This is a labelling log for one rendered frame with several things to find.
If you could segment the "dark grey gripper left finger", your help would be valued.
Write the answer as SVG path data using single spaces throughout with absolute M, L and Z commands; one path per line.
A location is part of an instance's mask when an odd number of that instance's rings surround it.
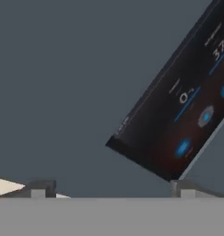
M 0 198 L 56 198 L 56 180 L 37 180 Z

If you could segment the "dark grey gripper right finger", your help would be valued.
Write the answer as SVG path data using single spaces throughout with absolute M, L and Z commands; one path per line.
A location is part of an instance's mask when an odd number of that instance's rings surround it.
M 224 198 L 224 194 L 208 190 L 203 186 L 186 180 L 172 180 L 171 194 L 176 198 Z

